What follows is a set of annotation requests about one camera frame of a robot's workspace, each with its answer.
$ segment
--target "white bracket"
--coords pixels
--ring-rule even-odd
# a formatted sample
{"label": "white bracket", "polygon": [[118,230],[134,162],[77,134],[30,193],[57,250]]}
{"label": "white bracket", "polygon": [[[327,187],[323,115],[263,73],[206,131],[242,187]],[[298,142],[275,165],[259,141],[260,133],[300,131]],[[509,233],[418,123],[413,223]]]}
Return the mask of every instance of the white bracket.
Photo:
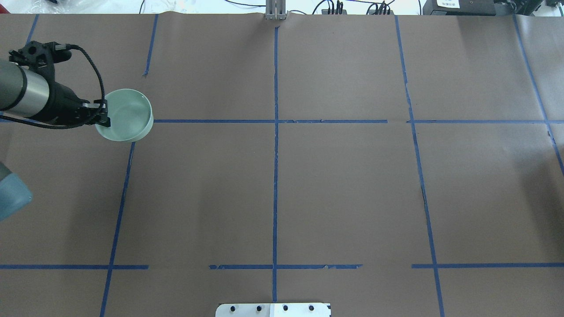
{"label": "white bracket", "polygon": [[215,317],[331,317],[327,303],[222,304]]}
{"label": "white bracket", "polygon": [[286,0],[266,0],[267,20],[286,20]]}

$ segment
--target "robotic arm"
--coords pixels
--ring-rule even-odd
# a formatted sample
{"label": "robotic arm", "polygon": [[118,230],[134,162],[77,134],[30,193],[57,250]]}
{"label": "robotic arm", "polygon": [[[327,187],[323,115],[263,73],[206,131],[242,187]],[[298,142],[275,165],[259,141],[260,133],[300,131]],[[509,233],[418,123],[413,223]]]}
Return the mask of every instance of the robotic arm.
{"label": "robotic arm", "polygon": [[[90,103],[55,81],[55,64],[81,51],[98,77],[102,98]],[[102,77],[86,51],[77,45],[29,42],[0,60],[0,119],[46,129],[98,124],[110,127]],[[2,115],[2,112],[26,119]],[[21,209],[32,194],[21,179],[0,162],[0,221]]]}

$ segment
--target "plastic cup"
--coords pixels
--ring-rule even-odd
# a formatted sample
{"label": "plastic cup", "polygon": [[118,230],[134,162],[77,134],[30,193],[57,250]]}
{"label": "plastic cup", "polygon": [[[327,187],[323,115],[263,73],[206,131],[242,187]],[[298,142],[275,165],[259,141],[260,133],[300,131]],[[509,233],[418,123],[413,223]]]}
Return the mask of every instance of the plastic cup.
{"label": "plastic cup", "polygon": [[151,131],[153,109],[145,95],[133,89],[119,89],[105,98],[112,126],[96,125],[103,137],[117,142],[135,142]]}

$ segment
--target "blue cylindrical object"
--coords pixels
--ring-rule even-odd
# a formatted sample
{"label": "blue cylindrical object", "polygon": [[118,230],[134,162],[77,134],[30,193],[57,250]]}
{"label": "blue cylindrical object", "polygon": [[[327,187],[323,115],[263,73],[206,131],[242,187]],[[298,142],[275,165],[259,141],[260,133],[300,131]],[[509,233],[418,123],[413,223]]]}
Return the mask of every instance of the blue cylindrical object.
{"label": "blue cylindrical object", "polygon": [[0,163],[0,221],[23,208],[32,197],[24,182]]}

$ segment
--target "white sticker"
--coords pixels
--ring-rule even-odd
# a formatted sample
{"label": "white sticker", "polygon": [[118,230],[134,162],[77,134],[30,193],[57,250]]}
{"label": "white sticker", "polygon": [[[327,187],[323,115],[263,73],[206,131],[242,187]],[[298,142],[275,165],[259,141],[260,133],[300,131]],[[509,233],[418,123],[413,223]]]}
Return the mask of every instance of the white sticker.
{"label": "white sticker", "polygon": [[437,6],[460,9],[459,0],[437,0]]}

